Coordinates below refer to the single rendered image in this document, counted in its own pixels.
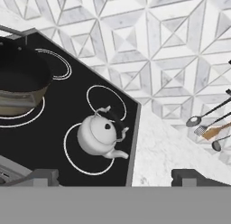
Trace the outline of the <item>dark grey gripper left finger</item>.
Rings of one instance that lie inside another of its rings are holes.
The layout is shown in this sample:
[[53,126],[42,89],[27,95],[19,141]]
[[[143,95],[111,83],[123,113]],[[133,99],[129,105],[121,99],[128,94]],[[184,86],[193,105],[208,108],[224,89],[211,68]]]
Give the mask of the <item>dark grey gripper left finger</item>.
[[60,185],[58,178],[57,169],[36,169],[22,179],[8,182],[6,186],[56,187]]

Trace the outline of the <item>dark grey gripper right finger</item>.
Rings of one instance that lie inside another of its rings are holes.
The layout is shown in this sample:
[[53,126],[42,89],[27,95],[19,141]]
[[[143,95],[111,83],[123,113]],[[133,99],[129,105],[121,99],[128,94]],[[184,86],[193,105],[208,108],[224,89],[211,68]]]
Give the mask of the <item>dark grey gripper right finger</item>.
[[231,187],[231,184],[209,179],[195,169],[173,169],[171,178],[172,187]]

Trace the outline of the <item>black hanging spoon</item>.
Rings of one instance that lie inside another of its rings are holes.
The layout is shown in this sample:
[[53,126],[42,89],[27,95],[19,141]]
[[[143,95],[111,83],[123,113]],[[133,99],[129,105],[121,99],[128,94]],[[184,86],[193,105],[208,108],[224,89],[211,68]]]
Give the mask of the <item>black hanging spoon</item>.
[[215,140],[215,141],[211,144],[212,148],[213,148],[215,151],[220,152],[220,151],[222,150],[222,147],[221,147],[220,142],[223,141],[223,140],[228,139],[229,137],[231,137],[231,135],[227,135],[227,136],[225,136],[225,137],[222,137],[222,138],[219,138],[219,139]]

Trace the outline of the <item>grey slotted hanging spatula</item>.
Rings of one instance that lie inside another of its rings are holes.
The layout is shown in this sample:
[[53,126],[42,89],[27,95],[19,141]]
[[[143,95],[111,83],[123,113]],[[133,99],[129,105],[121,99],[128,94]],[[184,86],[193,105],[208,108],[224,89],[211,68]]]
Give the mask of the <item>grey slotted hanging spatula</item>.
[[215,123],[217,123],[217,122],[219,122],[219,121],[221,121],[221,120],[223,120],[223,119],[225,119],[226,117],[229,117],[229,116],[231,116],[231,112],[228,112],[227,114],[223,115],[222,117],[216,119],[214,122],[212,122],[212,123],[209,124],[209,125],[206,125],[206,126],[199,126],[199,127],[194,131],[194,133],[195,133],[196,135],[198,135],[198,136],[201,136],[201,135],[203,135],[203,134],[207,131],[207,129],[208,129],[210,126],[214,125]]

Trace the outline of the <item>wooden hanging spatula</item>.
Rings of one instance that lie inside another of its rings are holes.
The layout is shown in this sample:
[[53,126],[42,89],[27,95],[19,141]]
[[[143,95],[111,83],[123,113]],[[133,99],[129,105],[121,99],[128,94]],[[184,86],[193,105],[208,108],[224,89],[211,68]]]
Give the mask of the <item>wooden hanging spatula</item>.
[[229,122],[228,124],[225,124],[223,126],[220,126],[220,127],[213,127],[213,128],[210,128],[208,131],[206,131],[202,136],[209,140],[211,139],[212,137],[216,136],[219,134],[219,132],[225,128],[228,128],[231,126],[231,122]]

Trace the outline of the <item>black hanging ladle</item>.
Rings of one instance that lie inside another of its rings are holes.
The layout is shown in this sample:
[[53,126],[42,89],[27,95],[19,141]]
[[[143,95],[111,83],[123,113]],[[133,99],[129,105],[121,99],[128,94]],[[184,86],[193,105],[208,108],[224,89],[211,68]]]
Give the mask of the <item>black hanging ladle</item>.
[[217,105],[216,107],[210,109],[208,112],[206,112],[205,114],[201,115],[201,116],[193,116],[191,117],[187,122],[186,122],[186,127],[194,127],[197,126],[203,117],[213,113],[214,111],[216,111],[217,109],[223,107],[224,105],[226,105],[227,103],[229,103],[231,101],[231,97],[228,98],[227,100],[225,100],[224,102],[220,103],[219,105]]

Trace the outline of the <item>black glass hob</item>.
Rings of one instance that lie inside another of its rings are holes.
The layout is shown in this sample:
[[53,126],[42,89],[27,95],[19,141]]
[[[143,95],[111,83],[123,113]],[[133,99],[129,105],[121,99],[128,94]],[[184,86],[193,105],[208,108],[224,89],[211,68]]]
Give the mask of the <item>black glass hob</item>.
[[[130,186],[141,105],[42,33],[27,32],[28,45],[53,70],[54,79],[40,105],[15,117],[0,117],[0,177],[7,182],[48,170],[62,186]],[[100,107],[117,131],[127,126],[115,148],[128,159],[106,159],[79,147],[80,123]]]

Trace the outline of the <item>black pan with tan outside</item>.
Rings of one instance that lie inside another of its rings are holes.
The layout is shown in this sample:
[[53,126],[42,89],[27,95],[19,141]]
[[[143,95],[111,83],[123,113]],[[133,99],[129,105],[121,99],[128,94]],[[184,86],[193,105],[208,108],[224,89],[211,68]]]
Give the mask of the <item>black pan with tan outside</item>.
[[48,63],[28,46],[28,34],[0,24],[0,31],[23,38],[23,43],[0,36],[0,116],[20,116],[42,101],[53,78]]

